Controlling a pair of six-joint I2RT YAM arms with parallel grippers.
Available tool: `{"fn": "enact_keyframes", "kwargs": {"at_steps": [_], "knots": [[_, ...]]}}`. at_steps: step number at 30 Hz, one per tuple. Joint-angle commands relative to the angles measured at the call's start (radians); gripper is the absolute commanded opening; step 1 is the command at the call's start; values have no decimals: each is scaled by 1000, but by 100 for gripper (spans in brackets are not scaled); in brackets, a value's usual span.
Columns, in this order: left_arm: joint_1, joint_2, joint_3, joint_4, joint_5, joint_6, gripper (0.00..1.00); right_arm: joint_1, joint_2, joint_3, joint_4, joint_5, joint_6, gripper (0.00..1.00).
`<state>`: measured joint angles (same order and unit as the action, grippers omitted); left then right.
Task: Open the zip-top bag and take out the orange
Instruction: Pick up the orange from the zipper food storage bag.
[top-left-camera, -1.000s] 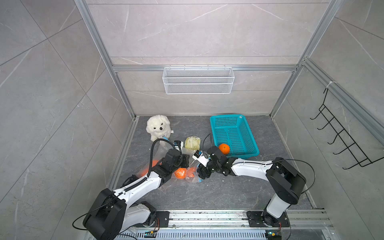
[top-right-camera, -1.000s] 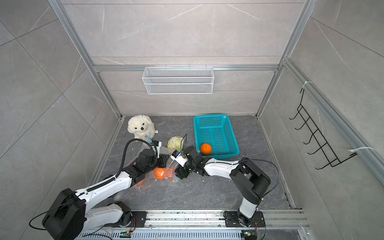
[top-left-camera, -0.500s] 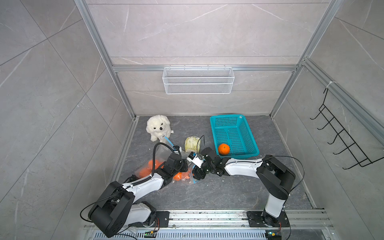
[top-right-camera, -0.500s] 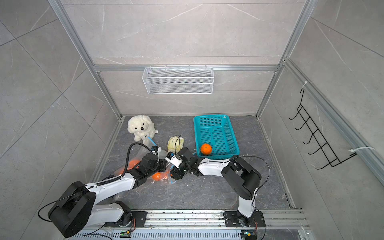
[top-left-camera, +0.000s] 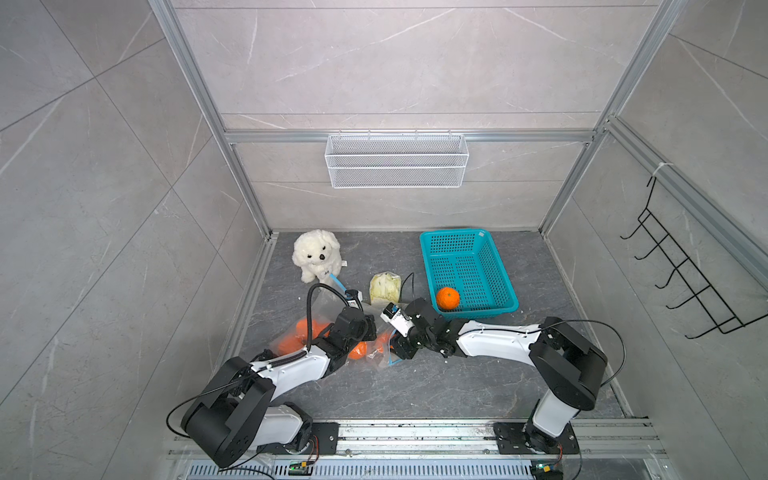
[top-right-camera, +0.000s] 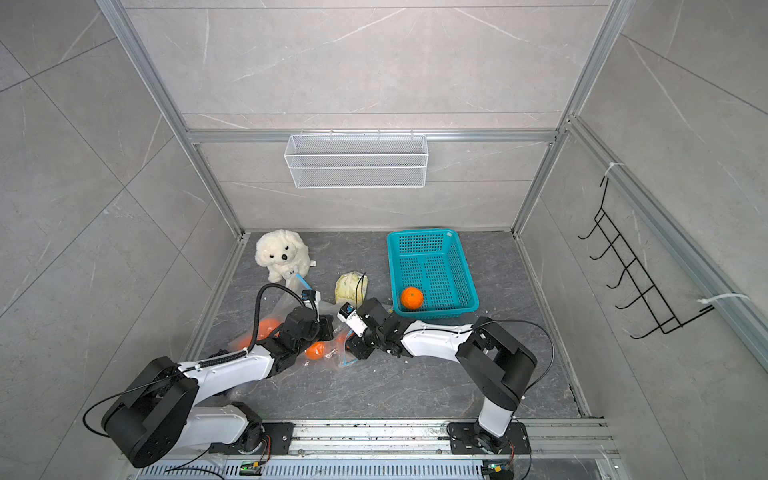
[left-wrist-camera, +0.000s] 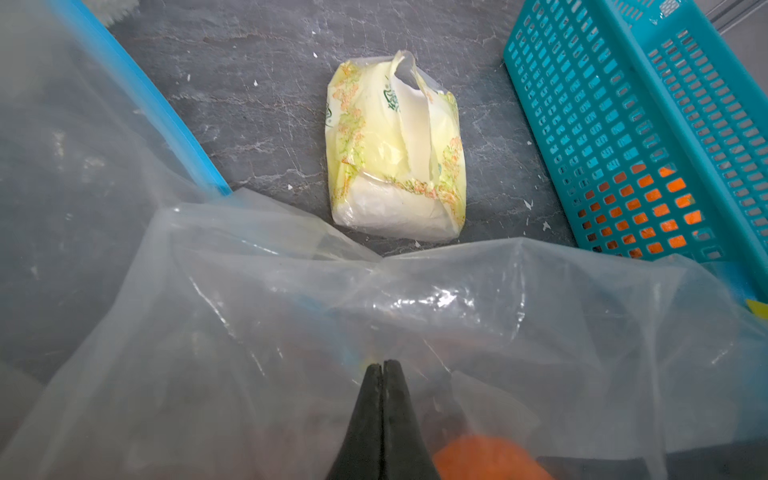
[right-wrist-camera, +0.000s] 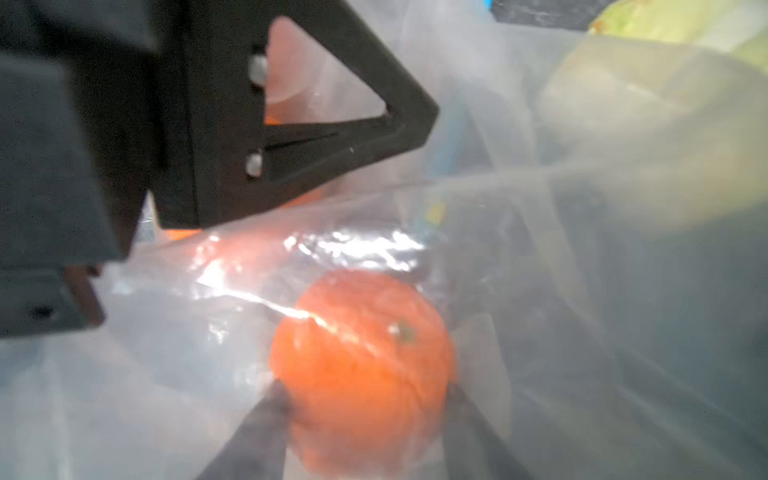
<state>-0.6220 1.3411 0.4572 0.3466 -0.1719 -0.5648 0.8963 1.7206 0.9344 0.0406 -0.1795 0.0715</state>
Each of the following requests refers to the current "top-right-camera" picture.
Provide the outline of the orange three bag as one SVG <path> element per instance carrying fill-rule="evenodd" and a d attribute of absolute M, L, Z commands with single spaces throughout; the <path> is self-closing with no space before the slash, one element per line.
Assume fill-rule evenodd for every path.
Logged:
<path fill-rule="evenodd" d="M 405 288 L 400 295 L 400 305 L 408 311 L 419 310 L 424 305 L 423 292 L 416 287 Z"/>

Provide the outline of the orange one bag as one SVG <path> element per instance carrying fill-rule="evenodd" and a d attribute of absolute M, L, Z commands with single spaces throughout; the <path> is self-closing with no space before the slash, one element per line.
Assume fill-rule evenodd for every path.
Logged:
<path fill-rule="evenodd" d="M 304 354 L 309 360 L 322 360 L 326 356 L 326 343 L 323 341 L 315 342 L 305 350 Z"/>

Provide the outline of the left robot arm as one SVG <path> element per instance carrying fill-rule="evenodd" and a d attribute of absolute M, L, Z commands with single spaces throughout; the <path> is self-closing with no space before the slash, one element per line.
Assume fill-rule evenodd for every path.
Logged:
<path fill-rule="evenodd" d="M 269 445 L 261 417 L 242 402 L 206 407 L 204 401 L 292 367 L 313 344 L 329 339 L 333 320 L 319 309 L 319 294 L 283 286 L 298 301 L 266 337 L 204 360 L 152 360 L 130 384 L 105 398 L 108 409 L 91 433 L 110 439 L 132 466 L 143 468 L 187 447 L 250 454 Z"/>

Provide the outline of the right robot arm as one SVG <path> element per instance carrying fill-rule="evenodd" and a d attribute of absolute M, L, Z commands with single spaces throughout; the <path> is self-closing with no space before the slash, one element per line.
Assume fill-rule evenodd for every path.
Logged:
<path fill-rule="evenodd" d="M 459 364 L 483 395 L 471 426 L 451 423 L 449 434 L 468 451 L 510 452 L 508 431 L 537 367 L 535 354 L 509 333 L 505 321 L 481 317 L 472 325 L 436 326 L 390 313 L 375 298 L 355 307 L 345 303 L 339 320 L 351 334 L 345 348 L 368 358 L 375 350 L 394 357 L 431 357 Z"/>

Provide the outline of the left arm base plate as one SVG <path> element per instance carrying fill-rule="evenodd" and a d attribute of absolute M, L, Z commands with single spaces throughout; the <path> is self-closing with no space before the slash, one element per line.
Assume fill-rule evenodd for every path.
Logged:
<path fill-rule="evenodd" d="M 287 455 L 292 443 L 295 424 L 267 422 L 248 427 L 234 444 L 214 443 L 209 452 L 225 455 Z"/>

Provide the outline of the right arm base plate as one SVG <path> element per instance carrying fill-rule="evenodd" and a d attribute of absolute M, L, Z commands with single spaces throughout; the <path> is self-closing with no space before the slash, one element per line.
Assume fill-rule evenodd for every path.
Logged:
<path fill-rule="evenodd" d="M 447 425 L 454 455 L 527 455 L 531 445 L 524 424 L 511 422 L 501 437 L 482 429 L 478 422 L 450 422 Z"/>

